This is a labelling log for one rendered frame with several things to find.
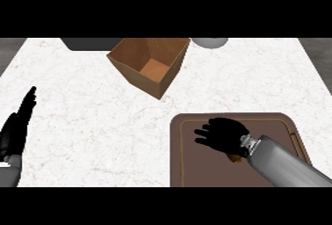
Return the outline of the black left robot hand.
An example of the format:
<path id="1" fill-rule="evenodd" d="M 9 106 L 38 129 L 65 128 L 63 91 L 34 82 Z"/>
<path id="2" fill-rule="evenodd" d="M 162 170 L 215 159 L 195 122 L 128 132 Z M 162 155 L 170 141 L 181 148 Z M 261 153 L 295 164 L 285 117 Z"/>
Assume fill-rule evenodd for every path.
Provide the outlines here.
<path id="1" fill-rule="evenodd" d="M 37 105 L 37 87 L 32 86 L 21 103 L 18 112 L 13 112 L 0 130 L 0 162 L 6 162 L 12 155 L 22 155 L 27 144 L 27 126 Z"/>

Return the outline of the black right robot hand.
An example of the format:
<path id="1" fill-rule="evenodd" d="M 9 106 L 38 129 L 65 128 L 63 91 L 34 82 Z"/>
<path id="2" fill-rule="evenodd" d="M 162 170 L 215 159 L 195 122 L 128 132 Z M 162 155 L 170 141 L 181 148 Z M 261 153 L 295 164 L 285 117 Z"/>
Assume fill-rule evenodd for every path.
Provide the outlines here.
<path id="1" fill-rule="evenodd" d="M 249 150 L 240 145 L 240 138 L 249 134 L 249 130 L 239 121 L 227 118 L 210 119 L 210 123 L 195 130 L 198 138 L 195 142 L 218 152 L 238 155 L 243 158 L 249 155 Z"/>

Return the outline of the brown tray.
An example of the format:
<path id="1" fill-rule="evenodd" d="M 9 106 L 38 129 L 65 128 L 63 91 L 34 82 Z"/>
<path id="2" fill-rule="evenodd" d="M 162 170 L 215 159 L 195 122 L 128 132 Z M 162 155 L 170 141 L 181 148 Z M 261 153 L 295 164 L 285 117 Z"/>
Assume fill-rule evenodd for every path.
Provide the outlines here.
<path id="1" fill-rule="evenodd" d="M 173 187 L 273 187 L 245 159 L 196 144 L 195 130 L 211 118 L 242 123 L 258 139 L 264 134 L 307 162 L 310 157 L 292 119 L 280 112 L 180 113 L 170 123 L 170 185 Z"/>

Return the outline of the brown cardboard box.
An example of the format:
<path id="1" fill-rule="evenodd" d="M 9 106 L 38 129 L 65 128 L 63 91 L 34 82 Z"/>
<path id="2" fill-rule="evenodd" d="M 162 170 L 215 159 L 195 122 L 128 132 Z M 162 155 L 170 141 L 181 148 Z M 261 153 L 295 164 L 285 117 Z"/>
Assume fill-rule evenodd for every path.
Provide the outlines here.
<path id="1" fill-rule="evenodd" d="M 180 71 L 189 38 L 125 38 L 108 58 L 127 82 L 159 99 Z"/>

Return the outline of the dark grey appliance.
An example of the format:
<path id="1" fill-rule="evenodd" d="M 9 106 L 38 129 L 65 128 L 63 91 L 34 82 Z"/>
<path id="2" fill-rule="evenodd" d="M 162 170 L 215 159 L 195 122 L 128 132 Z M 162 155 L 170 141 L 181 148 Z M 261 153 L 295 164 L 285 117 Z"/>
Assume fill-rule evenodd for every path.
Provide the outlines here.
<path id="1" fill-rule="evenodd" d="M 112 50 L 122 38 L 62 38 L 71 51 L 108 51 Z"/>

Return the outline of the pale grey round object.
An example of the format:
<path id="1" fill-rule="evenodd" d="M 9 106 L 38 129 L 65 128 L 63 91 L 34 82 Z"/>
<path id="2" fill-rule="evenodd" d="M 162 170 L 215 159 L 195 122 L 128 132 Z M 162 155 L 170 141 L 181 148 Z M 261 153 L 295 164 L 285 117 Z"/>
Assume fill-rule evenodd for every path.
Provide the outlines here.
<path id="1" fill-rule="evenodd" d="M 192 41 L 204 48 L 215 49 L 226 45 L 227 38 L 193 38 Z"/>

